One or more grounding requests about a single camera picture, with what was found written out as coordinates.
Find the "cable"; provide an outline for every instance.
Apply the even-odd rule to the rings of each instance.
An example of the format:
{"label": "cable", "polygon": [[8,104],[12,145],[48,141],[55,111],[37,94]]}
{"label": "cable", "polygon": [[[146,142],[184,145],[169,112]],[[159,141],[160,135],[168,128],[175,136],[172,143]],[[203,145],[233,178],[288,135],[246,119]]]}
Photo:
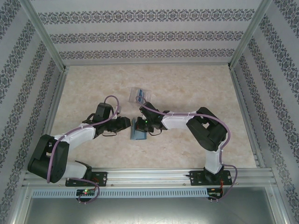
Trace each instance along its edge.
{"label": "cable", "polygon": [[96,199],[98,198],[98,196],[100,195],[100,187],[98,186],[98,184],[97,184],[96,182],[89,181],[89,180],[84,180],[84,179],[79,179],[79,178],[70,178],[70,179],[75,180],[75,181],[83,181],[83,182],[87,182],[87,183],[92,183],[92,184],[95,186],[95,188],[98,189],[98,192],[97,192],[96,196],[93,197],[92,199],[90,199],[88,202],[80,201],[80,198],[81,198],[82,195],[79,195],[79,197],[78,197],[78,201],[79,201],[79,203],[84,203],[84,204],[91,203],[91,202],[93,202],[94,200],[96,200]]}
{"label": "cable", "polygon": [[220,179],[220,189],[221,189],[221,192],[220,192],[220,194],[222,194],[223,193],[223,180],[222,179]]}
{"label": "cable", "polygon": [[48,167],[48,173],[47,173],[47,183],[50,183],[50,176],[51,176],[51,170],[52,170],[52,164],[53,164],[53,158],[54,158],[54,154],[55,154],[55,151],[56,151],[56,148],[57,148],[57,145],[59,144],[59,142],[61,142],[62,139],[64,139],[66,136],[68,136],[69,134],[77,131],[77,130],[80,130],[80,129],[84,129],[84,128],[88,128],[88,127],[92,127],[92,126],[96,126],[96,125],[101,125],[101,124],[104,124],[105,122],[111,120],[118,112],[119,110],[119,107],[120,107],[120,102],[118,100],[118,98],[116,96],[113,96],[113,95],[109,95],[105,98],[104,102],[106,102],[106,100],[110,97],[113,97],[116,99],[116,102],[117,102],[117,107],[116,107],[116,111],[112,114],[111,117],[109,117],[108,119],[104,120],[104,121],[101,121],[101,122],[98,122],[98,123],[95,123],[95,124],[91,124],[91,125],[85,125],[85,126],[79,126],[79,127],[76,127],[72,130],[70,130],[69,132],[67,132],[66,134],[62,135],[54,144],[54,147],[52,149],[52,153],[51,153],[51,157],[50,157],[50,162],[49,162],[49,167]]}
{"label": "cable", "polygon": [[87,117],[86,120],[90,120],[90,118],[92,118],[94,115],[95,115],[95,113],[92,113],[91,115],[89,115],[89,116]]}
{"label": "cable", "polygon": [[149,134],[151,135],[151,136],[157,136],[157,135],[159,135],[159,134],[151,134],[150,132],[149,132]]}
{"label": "cable", "polygon": [[235,169],[235,178],[232,182],[232,185],[229,187],[227,193],[219,200],[222,200],[223,198],[225,198],[227,196],[227,194],[231,191],[233,185],[235,184],[235,181],[237,179],[237,176],[238,176],[238,170],[237,170],[237,167],[235,167],[234,165],[228,165],[228,164],[224,164],[222,163],[222,151],[223,151],[223,148],[228,144],[229,140],[230,140],[230,136],[231,136],[231,133],[230,133],[230,130],[229,130],[229,127],[220,119],[216,118],[216,117],[213,117],[213,116],[210,116],[210,115],[207,115],[207,114],[200,114],[200,113],[163,113],[163,112],[159,112],[159,111],[156,111],[154,109],[151,109],[151,108],[148,108],[147,106],[143,105],[142,103],[139,102],[138,98],[143,98],[142,96],[137,96],[135,99],[136,99],[136,102],[138,104],[140,104],[142,107],[144,107],[145,109],[149,110],[149,111],[152,111],[154,113],[157,113],[157,114],[161,114],[161,115],[164,115],[164,116],[199,116],[199,117],[204,117],[204,118],[210,118],[210,119],[213,119],[217,122],[219,122],[225,129],[226,131],[228,132],[228,138],[226,139],[226,141],[224,142],[224,144],[220,147],[220,152],[219,152],[219,162],[221,165],[225,166],[225,167],[233,167]]}

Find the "floral border pattern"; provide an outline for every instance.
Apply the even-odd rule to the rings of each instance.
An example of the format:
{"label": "floral border pattern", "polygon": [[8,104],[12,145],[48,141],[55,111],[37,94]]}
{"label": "floral border pattern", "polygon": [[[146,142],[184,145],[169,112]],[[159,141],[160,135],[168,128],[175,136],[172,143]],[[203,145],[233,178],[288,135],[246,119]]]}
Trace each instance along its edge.
{"label": "floral border pattern", "polygon": [[279,8],[285,20],[290,25],[291,29],[299,38],[299,7],[294,0],[274,0],[274,3]]}
{"label": "floral border pattern", "polygon": [[59,52],[62,59],[155,58],[155,57],[231,57],[234,49],[147,49],[90,50]]}
{"label": "floral border pattern", "polygon": [[[281,150],[277,143],[275,134],[271,127],[271,124],[268,119],[268,115],[265,111],[264,105],[262,103],[260,94],[258,93],[257,86],[253,80],[250,68],[246,62],[244,55],[241,56],[239,60],[239,64],[241,66],[243,75],[245,77],[248,89],[250,91],[253,103],[256,107],[256,112],[259,116],[259,120],[261,122],[266,140],[268,142],[269,149],[272,153],[273,161],[276,165],[276,169],[278,170],[279,177],[281,178],[281,183],[283,184],[283,188],[286,193],[286,197],[288,198],[289,204],[292,208],[292,212],[294,213],[295,220],[299,222],[299,199],[298,194],[295,192],[295,185],[292,183],[292,179],[290,178],[290,172],[287,169],[287,164],[283,156],[281,155]],[[236,73],[237,81],[240,86],[242,96],[245,101],[245,96],[242,91],[242,86],[240,84],[238,75]]]}
{"label": "floral border pattern", "polygon": [[46,46],[44,45],[43,42],[41,42],[38,46],[36,54],[31,63],[31,66],[25,77],[24,83],[22,84],[20,93],[18,94],[18,97],[14,104],[14,108],[12,109],[11,114],[9,115],[7,126],[5,126],[4,128],[4,132],[0,140],[0,168],[2,168],[3,166],[2,163],[6,159],[6,155],[10,148],[10,143],[14,137],[15,131],[20,122],[21,115],[23,114],[29,94],[31,92],[39,68],[43,62],[43,58],[46,54],[46,51],[47,51]]}
{"label": "floral border pattern", "polygon": [[18,0],[7,0],[4,2],[0,10],[0,40],[3,39],[3,36],[20,8],[21,5]]}
{"label": "floral border pattern", "polygon": [[46,94],[53,77],[54,70],[56,68],[55,62],[51,59],[47,71],[45,73],[43,83],[39,90],[36,103],[33,107],[33,111],[31,113],[31,117],[28,122],[28,126],[26,128],[24,138],[22,139],[22,143],[20,145],[20,149],[18,151],[18,155],[14,162],[14,168],[12,169],[12,173],[9,176],[9,182],[7,183],[7,188],[4,190],[4,196],[1,199],[0,205],[0,223],[5,223],[6,218],[8,216],[8,211],[13,203],[13,199],[16,193],[16,188],[19,184],[21,171],[24,167],[24,163],[26,161],[26,157],[28,154],[28,150],[30,150],[30,144],[32,141],[32,137],[39,119],[39,116],[42,112],[42,107],[44,100],[46,98]]}
{"label": "floral border pattern", "polygon": [[274,78],[272,77],[266,61],[254,38],[249,41],[248,48],[255,60],[258,71],[261,73],[265,88],[272,100],[273,107],[278,119],[280,120],[280,124],[282,125],[282,129],[287,137],[288,143],[290,144],[290,148],[293,151],[293,155],[297,158],[296,162],[299,163],[299,134],[296,133],[297,130],[294,127],[294,123],[288,115],[289,112],[285,108],[284,101],[276,87],[277,85],[275,84]]}
{"label": "floral border pattern", "polygon": [[262,18],[259,27],[266,37],[268,44],[275,55],[276,61],[278,62],[280,69],[283,71],[284,76],[286,77],[292,92],[295,93],[295,98],[297,98],[297,102],[299,103],[298,68],[295,67],[294,63],[292,63],[292,58],[289,56],[284,44],[266,15]]}
{"label": "floral border pattern", "polygon": [[50,36],[54,44],[60,44],[143,41],[239,41],[243,34],[243,31],[162,31],[55,34]]}
{"label": "floral border pattern", "polygon": [[2,104],[2,99],[4,99],[7,89],[10,86],[12,78],[17,72],[17,68],[20,66],[21,59],[24,57],[24,54],[27,50],[29,43],[35,33],[35,28],[32,25],[31,21],[28,20],[18,41],[16,42],[14,49],[9,55],[7,63],[4,65],[3,70],[0,73],[0,104]]}
{"label": "floral border pattern", "polygon": [[39,13],[44,25],[104,22],[250,21],[254,9],[161,9]]}

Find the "beige tabletop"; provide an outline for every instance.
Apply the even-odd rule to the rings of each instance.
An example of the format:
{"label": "beige tabletop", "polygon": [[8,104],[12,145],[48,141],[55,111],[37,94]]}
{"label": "beige tabletop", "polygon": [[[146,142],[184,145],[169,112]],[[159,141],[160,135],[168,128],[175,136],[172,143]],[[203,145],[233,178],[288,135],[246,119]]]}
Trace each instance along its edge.
{"label": "beige tabletop", "polygon": [[[150,90],[151,103],[159,111],[207,107],[232,133],[223,162],[256,167],[227,65],[71,66],[51,134],[77,127],[111,94],[120,101],[121,116],[140,116],[139,107],[128,101],[133,87]],[[107,102],[116,106],[113,98]],[[127,128],[115,137],[85,142],[69,153],[69,160],[98,168],[202,168],[205,150],[189,130],[171,129],[146,140],[130,140]]]}

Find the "patterned wallpaper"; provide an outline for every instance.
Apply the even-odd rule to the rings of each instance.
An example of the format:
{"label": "patterned wallpaper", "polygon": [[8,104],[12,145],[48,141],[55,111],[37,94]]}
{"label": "patterned wallpaper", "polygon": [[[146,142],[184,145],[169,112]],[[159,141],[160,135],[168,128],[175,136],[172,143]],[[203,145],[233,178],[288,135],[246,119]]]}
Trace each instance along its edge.
{"label": "patterned wallpaper", "polygon": [[228,63],[260,1],[33,0],[32,4],[67,65]]}
{"label": "patterned wallpaper", "polygon": [[60,72],[17,0],[0,1],[0,224],[45,128]]}
{"label": "patterned wallpaper", "polygon": [[299,7],[274,0],[235,67],[265,164],[299,223]]}

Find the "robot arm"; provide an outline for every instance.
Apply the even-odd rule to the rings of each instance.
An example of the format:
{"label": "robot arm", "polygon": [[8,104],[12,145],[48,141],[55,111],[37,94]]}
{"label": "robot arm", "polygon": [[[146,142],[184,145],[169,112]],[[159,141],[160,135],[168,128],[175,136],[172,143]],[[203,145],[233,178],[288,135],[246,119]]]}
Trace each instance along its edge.
{"label": "robot arm", "polygon": [[[146,107],[158,111],[151,103]],[[157,114],[144,107],[139,108],[143,118],[138,117],[135,128],[141,132],[154,132],[155,129],[168,130],[173,128],[189,129],[197,142],[206,150],[205,172],[207,179],[215,179],[223,170],[220,163],[220,148],[226,139],[227,130],[216,120],[201,116],[173,116],[173,112],[164,111],[167,115]],[[189,114],[206,114],[217,118],[207,108],[201,107]]]}
{"label": "robot arm", "polygon": [[[100,103],[97,107],[96,113],[91,114],[87,120],[84,120],[82,124],[80,124],[79,127],[81,127],[81,129],[68,134],[58,143],[53,157],[52,170],[50,174],[50,181],[52,183],[56,183],[61,178],[90,180],[92,176],[92,168],[79,161],[67,161],[68,153],[83,142],[97,138],[100,134],[103,134],[104,131],[116,134],[117,132],[131,126],[129,118],[114,117],[104,124],[84,128],[86,125],[96,124],[108,119],[111,111],[113,113],[111,105]],[[61,136],[63,136],[63,134],[56,136],[45,134],[39,139],[28,164],[29,172],[47,179],[50,162],[50,157],[47,153],[52,153],[54,144]]]}

